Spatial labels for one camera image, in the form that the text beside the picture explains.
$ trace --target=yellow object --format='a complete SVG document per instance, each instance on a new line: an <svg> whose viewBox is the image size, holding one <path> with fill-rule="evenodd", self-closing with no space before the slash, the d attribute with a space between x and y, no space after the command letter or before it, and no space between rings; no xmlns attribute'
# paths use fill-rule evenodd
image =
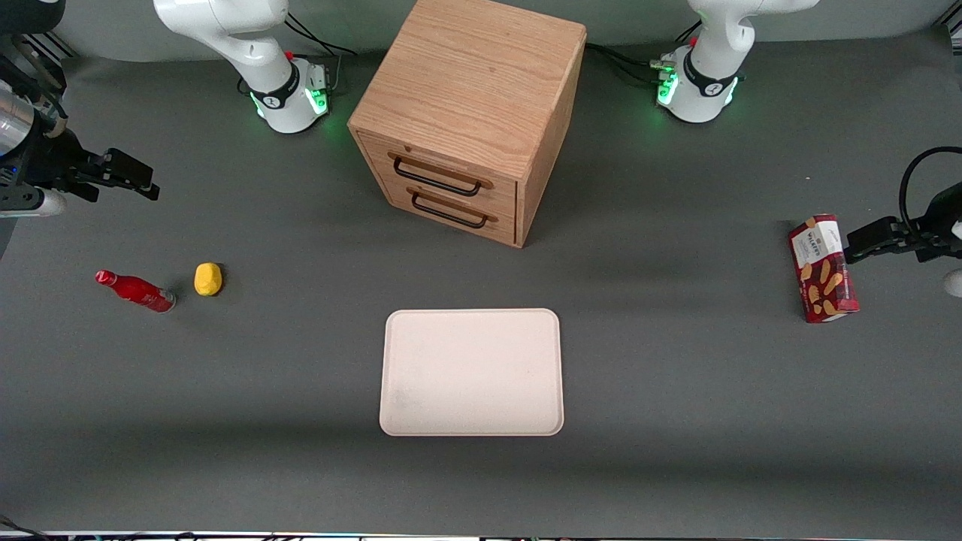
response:
<svg viewBox="0 0 962 541"><path fill-rule="evenodd" d="M224 277L220 274L217 263L201 263L197 266L197 272L193 274L193 289L199 295L217 295L223 285Z"/></svg>

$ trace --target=drawer handle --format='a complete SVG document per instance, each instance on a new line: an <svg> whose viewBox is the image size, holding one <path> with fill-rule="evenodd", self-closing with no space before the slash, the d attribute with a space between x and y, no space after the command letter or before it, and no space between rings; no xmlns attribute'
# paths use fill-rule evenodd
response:
<svg viewBox="0 0 962 541"><path fill-rule="evenodd" d="M434 209L432 209L431 207L425 207L424 205L418 203L418 197L419 197L419 196L420 196L420 193L417 193L417 192L412 193L412 194L411 194L411 204L412 204L416 209L418 209L418 210L420 210L420 211L423 211L423 212L426 212L427 214L433 214L434 216L436 216L436 217L438 217L438 218L449 219L449 220L451 220L451 221L453 221L453 222L455 222L455 223L460 223L461 225L464 225L465 227L470 227L471 229L481 229L482 227L484 227L484 224L485 224L485 223L488 223L488 217L487 217L487 216L482 216L482 217L481 217L481 221L467 221L466 219L458 218L458 217L456 217L456 216L451 216L451 215L448 214L448 213L444 213L444 212L441 212L441 211L434 210Z"/></svg>
<svg viewBox="0 0 962 541"><path fill-rule="evenodd" d="M428 185L428 186L433 186L433 187L435 187L435 188L440 188L440 189L442 189L442 190L447 190L448 192L456 193L457 195L463 195L464 197L474 197L475 195L478 195L478 190L481 190L481 183L480 183L480 182L475 182L475 183L474 183L474 188L472 188L471 190L462 190L461 188L456 188L456 187L454 187L454 186L449 186L449 185L445 184L444 182L438 182L437 180L431 180L430 178L428 178L428 177L426 177L426 176L421 176L421 175L419 175L419 174L414 174L414 173L412 173L412 172L408 172L408 171L406 171L406 170L404 170L404 169L401 168L401 157L400 157L400 156L394 158L394 172L397 173L397 174L399 174L399 175L401 175L401 176L403 176L404 178L410 178L411 180L417 181L417 182L419 182L419 183L421 183L421 184L426 184L426 185Z"/></svg>

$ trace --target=red snack box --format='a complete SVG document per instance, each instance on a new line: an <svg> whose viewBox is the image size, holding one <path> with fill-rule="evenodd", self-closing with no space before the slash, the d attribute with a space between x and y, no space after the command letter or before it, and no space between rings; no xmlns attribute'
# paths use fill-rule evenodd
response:
<svg viewBox="0 0 962 541"><path fill-rule="evenodd" d="M806 220L789 233L788 244L808 322L831 322L858 312L834 215L819 214Z"/></svg>

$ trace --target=wooden drawer cabinet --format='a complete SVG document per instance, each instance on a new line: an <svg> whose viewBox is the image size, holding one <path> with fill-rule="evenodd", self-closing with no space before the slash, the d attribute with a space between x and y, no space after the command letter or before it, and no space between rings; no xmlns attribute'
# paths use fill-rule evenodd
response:
<svg viewBox="0 0 962 541"><path fill-rule="evenodd" d="M391 205L523 246L586 36L488 0L418 0L347 123Z"/></svg>

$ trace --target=bottle cap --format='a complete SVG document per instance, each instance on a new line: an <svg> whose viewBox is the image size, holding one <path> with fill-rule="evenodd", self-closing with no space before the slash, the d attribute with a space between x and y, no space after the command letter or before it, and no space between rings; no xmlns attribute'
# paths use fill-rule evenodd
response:
<svg viewBox="0 0 962 541"><path fill-rule="evenodd" d="M94 277L97 279L98 284L105 286L112 286L117 281L117 275L109 270L98 270Z"/></svg>

